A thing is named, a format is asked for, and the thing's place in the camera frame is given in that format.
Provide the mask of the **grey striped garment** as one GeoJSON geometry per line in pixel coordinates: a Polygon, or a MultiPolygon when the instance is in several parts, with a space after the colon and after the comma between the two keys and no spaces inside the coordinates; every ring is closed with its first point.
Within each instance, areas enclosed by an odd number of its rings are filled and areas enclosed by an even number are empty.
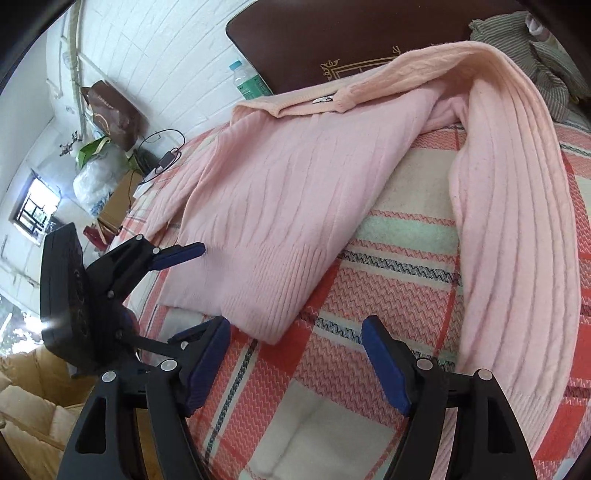
{"type": "Polygon", "coordinates": [[[551,117],[563,121],[569,105],[590,99],[590,86],[556,37],[526,11],[476,19],[472,41],[491,45],[511,58],[532,80],[551,117]]]}

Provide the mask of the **pink knit sweater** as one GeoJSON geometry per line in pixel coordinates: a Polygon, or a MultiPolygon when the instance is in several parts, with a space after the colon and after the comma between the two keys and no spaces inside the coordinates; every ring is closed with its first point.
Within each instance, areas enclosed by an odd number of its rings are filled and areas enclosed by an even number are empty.
{"type": "Polygon", "coordinates": [[[243,101],[150,190],[140,231],[173,220],[204,258],[163,305],[280,341],[416,138],[461,123],[449,195],[460,237],[462,370],[491,369],[537,450],[570,375],[581,309],[575,209],[554,124],[507,55],[464,41],[331,83],[243,101]]]}

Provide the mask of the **white plastic bag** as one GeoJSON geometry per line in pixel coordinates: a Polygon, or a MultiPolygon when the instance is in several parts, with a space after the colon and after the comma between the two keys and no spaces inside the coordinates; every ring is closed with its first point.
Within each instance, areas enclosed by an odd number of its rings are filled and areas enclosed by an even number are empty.
{"type": "Polygon", "coordinates": [[[128,170],[125,154],[110,142],[81,170],[77,169],[73,191],[78,203],[90,216],[97,217],[128,170]]]}

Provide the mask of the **window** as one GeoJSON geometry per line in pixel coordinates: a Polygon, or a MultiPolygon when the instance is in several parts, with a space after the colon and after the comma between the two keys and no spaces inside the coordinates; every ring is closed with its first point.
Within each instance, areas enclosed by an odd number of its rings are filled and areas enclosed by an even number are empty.
{"type": "Polygon", "coordinates": [[[10,222],[28,240],[40,245],[60,202],[60,192],[32,171],[17,197],[10,222]]]}

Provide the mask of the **cardboard box by wall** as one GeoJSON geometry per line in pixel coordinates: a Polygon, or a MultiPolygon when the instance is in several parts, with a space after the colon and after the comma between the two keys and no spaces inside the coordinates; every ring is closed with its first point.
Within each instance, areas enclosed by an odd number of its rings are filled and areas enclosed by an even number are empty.
{"type": "Polygon", "coordinates": [[[118,183],[98,215],[98,220],[113,232],[118,232],[134,203],[133,194],[143,177],[134,171],[127,172],[118,183]]]}

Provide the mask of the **water bottle green label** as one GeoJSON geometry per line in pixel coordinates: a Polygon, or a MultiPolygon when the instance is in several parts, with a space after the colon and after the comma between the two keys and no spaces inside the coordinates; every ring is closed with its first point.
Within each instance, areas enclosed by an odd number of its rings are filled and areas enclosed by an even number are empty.
{"type": "Polygon", "coordinates": [[[263,77],[249,63],[236,60],[229,65],[233,75],[233,83],[245,100],[252,100],[263,96],[271,96],[273,92],[267,86],[263,77]]]}

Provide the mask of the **green leaves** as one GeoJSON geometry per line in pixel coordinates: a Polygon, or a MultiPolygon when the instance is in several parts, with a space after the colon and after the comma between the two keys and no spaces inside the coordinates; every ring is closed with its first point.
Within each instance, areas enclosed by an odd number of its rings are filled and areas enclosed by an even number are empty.
{"type": "Polygon", "coordinates": [[[93,156],[98,155],[110,142],[111,139],[108,136],[103,136],[81,147],[76,155],[77,169],[81,170],[93,156]]]}

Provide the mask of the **brown tote bag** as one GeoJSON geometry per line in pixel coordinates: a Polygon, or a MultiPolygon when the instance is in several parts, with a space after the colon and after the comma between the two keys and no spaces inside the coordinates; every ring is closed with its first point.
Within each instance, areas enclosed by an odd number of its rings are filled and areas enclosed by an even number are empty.
{"type": "Polygon", "coordinates": [[[118,90],[103,80],[91,87],[81,87],[80,93],[93,124],[122,151],[131,151],[147,126],[147,120],[142,113],[118,90]]]}

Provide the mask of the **dark wooden headboard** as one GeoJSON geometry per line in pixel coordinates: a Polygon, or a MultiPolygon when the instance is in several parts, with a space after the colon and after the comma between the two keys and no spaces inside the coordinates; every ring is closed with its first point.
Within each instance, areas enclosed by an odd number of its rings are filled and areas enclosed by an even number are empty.
{"type": "Polygon", "coordinates": [[[273,93],[356,75],[399,55],[466,40],[475,19],[516,1],[256,1],[225,33],[273,93]]]}

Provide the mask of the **yellow jacket left sleeve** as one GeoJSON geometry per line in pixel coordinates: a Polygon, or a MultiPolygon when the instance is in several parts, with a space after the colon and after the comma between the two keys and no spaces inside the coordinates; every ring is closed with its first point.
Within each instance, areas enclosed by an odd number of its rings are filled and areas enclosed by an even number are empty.
{"type": "Polygon", "coordinates": [[[96,379],[73,378],[44,346],[1,357],[1,435],[32,479],[54,479],[96,379]]]}

